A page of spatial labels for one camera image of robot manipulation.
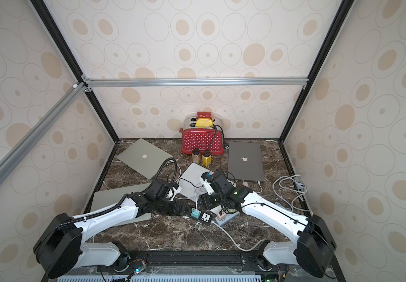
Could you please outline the pink plug adapter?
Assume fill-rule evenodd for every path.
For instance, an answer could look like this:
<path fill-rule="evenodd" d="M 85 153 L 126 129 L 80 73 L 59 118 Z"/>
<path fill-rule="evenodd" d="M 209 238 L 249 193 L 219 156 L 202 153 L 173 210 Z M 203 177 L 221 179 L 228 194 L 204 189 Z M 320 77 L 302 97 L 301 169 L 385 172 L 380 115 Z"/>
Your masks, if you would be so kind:
<path fill-rule="evenodd" d="M 227 214 L 222 210 L 217 215 L 219 220 L 223 220 L 226 216 L 227 216 Z"/>

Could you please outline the black power strip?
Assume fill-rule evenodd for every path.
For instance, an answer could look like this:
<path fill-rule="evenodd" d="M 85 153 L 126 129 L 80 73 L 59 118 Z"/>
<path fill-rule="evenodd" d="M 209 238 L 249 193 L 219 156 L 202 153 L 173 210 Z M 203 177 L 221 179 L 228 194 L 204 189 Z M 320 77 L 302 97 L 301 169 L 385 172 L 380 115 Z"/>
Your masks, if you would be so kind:
<path fill-rule="evenodd" d="M 201 217 L 198 219 L 198 220 L 196 220 L 196 219 L 194 219 L 194 218 L 192 218 L 192 219 L 194 219 L 194 220 L 196 220 L 197 222 L 200 222 L 200 223 L 202 223 L 202 224 L 206 224 L 206 225 L 209 225 L 209 224 L 211 224 L 211 222 L 213 221 L 213 216 L 212 216 L 212 214 L 211 213 L 209 213 L 209 212 L 206 212 L 206 211 L 201 211 Z"/>

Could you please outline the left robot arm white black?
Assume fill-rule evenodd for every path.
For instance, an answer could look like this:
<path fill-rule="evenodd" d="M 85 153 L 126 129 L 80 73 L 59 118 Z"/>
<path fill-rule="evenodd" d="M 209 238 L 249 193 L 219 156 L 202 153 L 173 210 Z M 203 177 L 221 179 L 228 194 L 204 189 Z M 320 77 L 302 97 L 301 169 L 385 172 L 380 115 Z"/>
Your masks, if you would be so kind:
<path fill-rule="evenodd" d="M 36 261 L 45 271 L 44 280 L 59 278 L 75 267 L 116 266 L 124 249 L 115 243 L 86 244 L 101 231 L 146 213 L 189 216 L 191 206 L 175 199 L 178 185 L 154 180 L 141 192 L 124 194 L 118 202 L 78 216 L 62 213 L 52 219 L 34 245 Z"/>

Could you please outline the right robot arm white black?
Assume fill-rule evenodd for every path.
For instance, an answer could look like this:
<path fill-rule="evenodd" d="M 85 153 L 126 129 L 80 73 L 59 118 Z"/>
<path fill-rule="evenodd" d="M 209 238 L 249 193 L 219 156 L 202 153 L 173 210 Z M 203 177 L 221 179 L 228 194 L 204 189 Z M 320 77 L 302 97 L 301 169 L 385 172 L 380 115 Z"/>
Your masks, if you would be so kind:
<path fill-rule="evenodd" d="M 337 245 L 321 217 L 305 217 L 288 211 L 246 186 L 234 186 L 222 172 L 203 173 L 201 183 L 222 208 L 235 209 L 261 220 L 290 240 L 267 243 L 262 254 L 267 263 L 297 264 L 314 277 L 325 277 Z"/>

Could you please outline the white laptop centre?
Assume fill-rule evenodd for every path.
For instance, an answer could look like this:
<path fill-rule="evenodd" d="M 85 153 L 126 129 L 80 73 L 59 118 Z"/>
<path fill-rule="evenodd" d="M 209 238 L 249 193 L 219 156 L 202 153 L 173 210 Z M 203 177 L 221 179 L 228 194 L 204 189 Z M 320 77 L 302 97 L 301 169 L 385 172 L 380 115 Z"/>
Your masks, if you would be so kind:
<path fill-rule="evenodd" d="M 191 163 L 179 179 L 178 184 L 182 187 L 181 195 L 196 202 L 198 196 L 207 192 L 200 181 L 201 175 L 207 172 L 210 175 L 213 174 L 209 169 L 199 164 Z"/>

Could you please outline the dark grey laptop back right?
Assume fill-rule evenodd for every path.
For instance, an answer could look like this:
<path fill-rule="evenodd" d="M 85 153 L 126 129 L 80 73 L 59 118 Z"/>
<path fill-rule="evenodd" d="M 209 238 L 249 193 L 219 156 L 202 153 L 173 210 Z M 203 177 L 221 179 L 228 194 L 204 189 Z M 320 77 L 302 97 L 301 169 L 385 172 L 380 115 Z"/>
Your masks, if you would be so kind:
<path fill-rule="evenodd" d="M 230 141 L 228 171 L 237 180 L 263 182 L 265 177 L 260 144 Z"/>

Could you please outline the silver laptop back left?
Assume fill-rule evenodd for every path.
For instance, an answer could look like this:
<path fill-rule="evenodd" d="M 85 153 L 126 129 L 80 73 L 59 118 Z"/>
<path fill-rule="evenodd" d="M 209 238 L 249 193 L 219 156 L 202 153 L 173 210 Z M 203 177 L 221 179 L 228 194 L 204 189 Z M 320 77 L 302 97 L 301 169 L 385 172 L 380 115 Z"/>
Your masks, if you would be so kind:
<path fill-rule="evenodd" d="M 144 139 L 139 139 L 120 153 L 117 159 L 147 179 L 152 179 L 163 162 L 170 157 L 172 155 L 162 149 Z"/>

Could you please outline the silver laptop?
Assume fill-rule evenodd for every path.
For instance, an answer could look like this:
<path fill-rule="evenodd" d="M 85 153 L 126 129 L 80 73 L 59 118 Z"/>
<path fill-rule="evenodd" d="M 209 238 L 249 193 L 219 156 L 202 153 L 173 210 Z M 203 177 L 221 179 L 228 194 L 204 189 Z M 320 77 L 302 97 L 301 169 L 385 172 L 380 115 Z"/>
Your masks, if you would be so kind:
<path fill-rule="evenodd" d="M 149 183 L 138 184 L 138 185 L 134 185 L 134 186 L 126 186 L 123 188 L 110 189 L 110 190 L 96 192 L 94 195 L 93 201 L 92 201 L 91 212 L 106 208 L 107 206 L 109 206 L 111 204 L 118 203 L 119 200 L 125 194 L 131 194 L 134 192 L 142 192 L 143 190 L 148 188 L 149 185 L 150 185 Z M 122 226 L 122 225 L 126 225 L 126 224 L 133 224 L 133 223 L 148 221 L 150 219 L 151 219 L 151 214 L 146 213 L 140 217 L 137 217 L 137 218 L 134 218 L 131 220 L 126 220 L 124 222 L 119 222 L 118 224 L 115 224 L 113 226 Z"/>
<path fill-rule="evenodd" d="M 147 179 L 152 179 L 163 162 L 170 157 L 172 155 L 162 149 L 144 139 L 139 139 L 120 153 L 117 159 Z"/>

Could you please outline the silver laptop front left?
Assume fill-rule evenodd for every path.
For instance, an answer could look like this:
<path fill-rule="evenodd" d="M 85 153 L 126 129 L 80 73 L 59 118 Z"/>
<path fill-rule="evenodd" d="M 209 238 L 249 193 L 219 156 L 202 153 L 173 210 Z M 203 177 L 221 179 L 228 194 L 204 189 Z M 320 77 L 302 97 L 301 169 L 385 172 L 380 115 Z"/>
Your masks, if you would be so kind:
<path fill-rule="evenodd" d="M 111 204 L 118 203 L 119 200 L 125 194 L 131 194 L 134 192 L 142 192 L 143 190 L 148 188 L 149 185 L 150 185 L 149 183 L 138 184 L 138 185 L 134 185 L 134 186 L 126 186 L 123 188 L 110 189 L 110 190 L 96 192 L 94 195 L 93 201 L 92 201 L 91 212 L 106 208 L 107 206 L 109 206 Z M 124 222 L 119 222 L 118 224 L 115 224 L 113 226 L 122 226 L 122 225 L 126 225 L 126 224 L 133 224 L 133 223 L 148 221 L 150 219 L 151 219 L 151 214 L 146 213 L 140 217 L 137 217 L 137 218 L 134 218 L 131 220 L 126 220 Z"/>

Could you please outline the grey power strip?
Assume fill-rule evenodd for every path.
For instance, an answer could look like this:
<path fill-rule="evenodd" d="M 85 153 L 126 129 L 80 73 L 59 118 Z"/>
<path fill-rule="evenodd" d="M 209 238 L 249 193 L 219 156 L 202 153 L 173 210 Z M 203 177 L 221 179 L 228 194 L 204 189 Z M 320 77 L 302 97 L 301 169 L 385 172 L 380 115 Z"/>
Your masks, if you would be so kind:
<path fill-rule="evenodd" d="M 236 218 L 237 216 L 239 216 L 239 212 L 236 211 L 235 213 L 227 214 L 227 216 L 226 216 L 223 220 L 219 220 L 218 217 L 217 217 L 217 215 L 216 215 L 216 218 L 215 218 L 215 223 L 216 223 L 217 225 L 219 225 L 219 226 L 223 226 L 223 225 L 225 225 L 226 223 L 228 223 L 229 221 L 231 221 L 231 220 L 233 220 L 234 218 Z"/>

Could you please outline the teal plug adapter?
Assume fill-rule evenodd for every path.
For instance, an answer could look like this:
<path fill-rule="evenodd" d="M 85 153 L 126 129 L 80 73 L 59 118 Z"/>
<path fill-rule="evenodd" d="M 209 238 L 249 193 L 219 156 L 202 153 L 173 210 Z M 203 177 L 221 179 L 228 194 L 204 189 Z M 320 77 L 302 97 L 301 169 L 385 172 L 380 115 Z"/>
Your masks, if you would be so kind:
<path fill-rule="evenodd" d="M 191 217 L 198 220 L 201 217 L 201 211 L 196 208 L 192 208 Z"/>

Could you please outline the yellow spice jar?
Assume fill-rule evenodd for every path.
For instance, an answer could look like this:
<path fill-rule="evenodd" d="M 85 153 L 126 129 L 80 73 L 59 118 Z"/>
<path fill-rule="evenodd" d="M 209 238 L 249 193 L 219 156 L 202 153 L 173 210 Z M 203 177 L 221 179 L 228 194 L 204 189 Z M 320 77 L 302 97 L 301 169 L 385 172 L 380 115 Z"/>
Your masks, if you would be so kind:
<path fill-rule="evenodd" d="M 212 155 L 209 150 L 206 150 L 203 155 L 202 155 L 202 164 L 206 168 L 208 168 L 211 165 L 212 162 Z"/>

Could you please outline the brown spice jar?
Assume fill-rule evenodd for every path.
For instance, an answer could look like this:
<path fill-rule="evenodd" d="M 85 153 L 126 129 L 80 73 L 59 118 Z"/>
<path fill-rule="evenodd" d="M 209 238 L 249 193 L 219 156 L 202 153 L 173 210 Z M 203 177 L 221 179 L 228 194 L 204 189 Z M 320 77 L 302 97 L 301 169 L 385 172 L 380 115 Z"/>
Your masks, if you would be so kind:
<path fill-rule="evenodd" d="M 201 152 L 198 148 L 192 150 L 192 161 L 196 164 L 201 162 Z"/>

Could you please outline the red polka dot toaster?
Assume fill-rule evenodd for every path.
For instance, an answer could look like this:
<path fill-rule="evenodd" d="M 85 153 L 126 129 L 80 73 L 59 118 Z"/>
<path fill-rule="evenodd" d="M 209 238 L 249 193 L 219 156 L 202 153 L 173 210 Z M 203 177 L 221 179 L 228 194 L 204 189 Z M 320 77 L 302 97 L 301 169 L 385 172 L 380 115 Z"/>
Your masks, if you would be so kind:
<path fill-rule="evenodd" d="M 199 118 L 211 118 L 213 127 L 196 128 L 195 123 Z M 211 112 L 197 112 L 195 116 L 187 117 L 179 132 L 182 138 L 181 152 L 183 154 L 191 155 L 195 148 L 198 148 L 201 153 L 209 150 L 211 155 L 224 153 L 226 143 L 221 121 L 215 118 Z"/>

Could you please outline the yellow toy bread slice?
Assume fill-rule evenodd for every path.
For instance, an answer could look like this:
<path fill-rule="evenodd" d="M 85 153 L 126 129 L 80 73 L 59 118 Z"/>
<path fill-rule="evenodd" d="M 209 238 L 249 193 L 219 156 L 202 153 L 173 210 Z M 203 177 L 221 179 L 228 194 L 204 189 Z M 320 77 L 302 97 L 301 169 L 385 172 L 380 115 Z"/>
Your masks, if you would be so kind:
<path fill-rule="evenodd" d="M 213 120 L 211 118 L 199 118 L 195 123 L 196 128 L 211 128 Z"/>

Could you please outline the left aluminium bar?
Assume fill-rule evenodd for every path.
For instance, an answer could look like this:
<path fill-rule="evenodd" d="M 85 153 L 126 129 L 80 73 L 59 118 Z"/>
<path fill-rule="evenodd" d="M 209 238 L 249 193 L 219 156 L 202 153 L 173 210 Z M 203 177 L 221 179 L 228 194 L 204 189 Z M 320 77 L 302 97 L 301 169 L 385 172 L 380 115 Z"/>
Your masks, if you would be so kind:
<path fill-rule="evenodd" d="M 46 132 L 56 123 L 58 118 L 75 101 L 77 96 L 84 91 L 85 83 L 80 82 L 70 89 L 52 109 L 27 133 L 9 154 L 0 161 L 0 185 L 5 181 L 9 174 L 25 158 Z"/>

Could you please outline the horizontal aluminium bar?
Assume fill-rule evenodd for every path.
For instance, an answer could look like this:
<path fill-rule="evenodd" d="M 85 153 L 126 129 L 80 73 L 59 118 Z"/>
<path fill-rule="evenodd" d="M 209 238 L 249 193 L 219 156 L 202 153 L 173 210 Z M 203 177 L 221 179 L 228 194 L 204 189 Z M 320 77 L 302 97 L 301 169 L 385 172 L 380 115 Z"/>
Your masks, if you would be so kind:
<path fill-rule="evenodd" d="M 191 87 L 191 86 L 275 86 L 301 85 L 305 77 L 266 78 L 161 78 L 161 79 L 87 79 L 91 88 L 98 87 Z"/>

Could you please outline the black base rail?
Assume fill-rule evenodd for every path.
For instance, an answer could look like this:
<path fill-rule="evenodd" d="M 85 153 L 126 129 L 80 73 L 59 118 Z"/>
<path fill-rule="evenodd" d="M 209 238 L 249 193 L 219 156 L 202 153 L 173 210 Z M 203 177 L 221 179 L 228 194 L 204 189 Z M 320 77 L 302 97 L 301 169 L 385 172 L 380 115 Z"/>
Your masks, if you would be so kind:
<path fill-rule="evenodd" d="M 343 282 L 338 261 L 327 247 L 299 251 L 291 242 L 261 242 L 252 250 L 242 251 L 127 251 L 119 243 L 87 243 L 81 247 L 36 246 L 37 262 L 49 279 L 59 278 L 70 270 L 96 266 L 99 271 L 134 274 L 139 266 L 146 267 L 240 267 L 262 276 L 285 274 L 288 267 L 298 264 L 309 275 L 329 278 L 326 268 L 334 270 L 332 279 Z"/>

